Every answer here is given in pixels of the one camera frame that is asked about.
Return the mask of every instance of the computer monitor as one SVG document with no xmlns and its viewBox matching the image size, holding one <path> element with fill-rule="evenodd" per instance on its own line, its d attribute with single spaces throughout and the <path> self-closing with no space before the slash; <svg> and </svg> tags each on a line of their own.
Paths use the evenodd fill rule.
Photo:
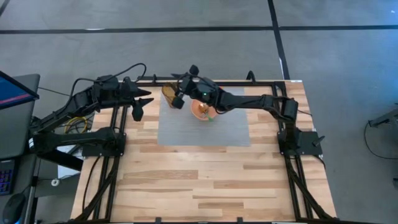
<svg viewBox="0 0 398 224">
<path fill-rule="evenodd" d="M 38 94 L 0 71 L 0 110 L 37 99 Z"/>
</svg>

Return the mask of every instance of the wooden tabletop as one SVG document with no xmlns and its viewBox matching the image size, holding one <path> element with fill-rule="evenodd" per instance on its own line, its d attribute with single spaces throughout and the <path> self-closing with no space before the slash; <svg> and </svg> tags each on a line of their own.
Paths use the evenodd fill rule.
<svg viewBox="0 0 398 224">
<path fill-rule="evenodd" d="M 288 97 L 310 112 L 302 82 L 286 81 Z M 279 154 L 277 121 L 266 111 L 246 110 L 251 146 L 160 146 L 157 144 L 160 87 L 143 88 L 155 100 L 144 107 L 141 122 L 127 114 L 125 153 L 120 160 L 112 222 L 292 221 L 295 220 L 284 158 Z M 267 86 L 244 87 L 245 95 L 272 94 Z M 95 115 L 93 129 L 109 126 L 111 110 Z M 312 117 L 299 113 L 297 127 L 313 128 Z M 71 218 L 82 210 L 82 197 L 95 158 L 84 161 Z M 325 170 L 313 156 L 302 156 L 308 190 L 325 209 L 335 209 Z M 97 191 L 102 159 L 88 187 L 86 205 Z M 297 189 L 301 216 L 302 195 Z M 108 194 L 102 201 L 104 217 Z"/>
</svg>

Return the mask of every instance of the mouse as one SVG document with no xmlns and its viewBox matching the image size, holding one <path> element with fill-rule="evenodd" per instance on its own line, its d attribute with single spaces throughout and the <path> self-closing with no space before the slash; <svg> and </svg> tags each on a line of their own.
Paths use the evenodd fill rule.
<svg viewBox="0 0 398 224">
<path fill-rule="evenodd" d="M 23 193 L 14 194 L 8 200 L 2 211 L 2 221 L 4 224 L 14 224 L 21 217 L 22 209 L 25 204 L 25 195 Z"/>
</svg>

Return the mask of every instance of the gray concrete floor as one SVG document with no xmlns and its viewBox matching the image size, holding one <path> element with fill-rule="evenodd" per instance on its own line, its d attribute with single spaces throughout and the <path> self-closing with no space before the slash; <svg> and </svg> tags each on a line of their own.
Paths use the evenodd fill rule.
<svg viewBox="0 0 398 224">
<path fill-rule="evenodd" d="M 280 26 L 398 24 L 398 4 L 377 0 L 274 1 Z M 11 0 L 0 29 L 95 29 L 178 26 L 270 26 L 267 1 Z M 322 142 L 326 172 L 338 216 L 343 220 L 396 223 L 397 161 L 370 154 L 366 121 L 398 103 L 398 30 L 283 31 L 291 79 L 304 81 Z M 74 79 L 116 73 L 137 62 L 148 75 L 185 72 L 191 64 L 210 78 L 281 79 L 273 31 L 145 34 L 0 35 L 0 69 L 12 76 L 41 74 L 40 86 L 64 93 Z M 133 70 L 136 77 L 141 70 Z M 86 87 L 81 83 L 78 90 Z M 44 116 L 65 96 L 39 91 L 34 114 Z M 398 157 L 388 126 L 369 129 L 369 145 Z M 43 175 L 56 175 L 51 164 Z M 39 200 L 38 218 L 65 220 L 76 181 L 65 195 Z M 57 204 L 60 213 L 45 213 Z"/>
</svg>

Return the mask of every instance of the orange bowl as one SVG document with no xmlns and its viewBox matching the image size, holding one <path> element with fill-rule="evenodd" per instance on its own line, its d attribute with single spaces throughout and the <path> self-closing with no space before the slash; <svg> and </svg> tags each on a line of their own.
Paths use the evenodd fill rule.
<svg viewBox="0 0 398 224">
<path fill-rule="evenodd" d="M 208 121 L 208 117 L 201 111 L 200 105 L 203 104 L 206 106 L 205 103 L 202 103 L 201 101 L 198 100 L 192 100 L 191 103 L 191 112 L 192 114 L 198 118 L 201 121 Z M 214 118 L 215 116 L 217 116 L 217 112 L 214 109 L 214 107 L 209 106 L 208 107 L 208 116 L 211 118 Z"/>
</svg>

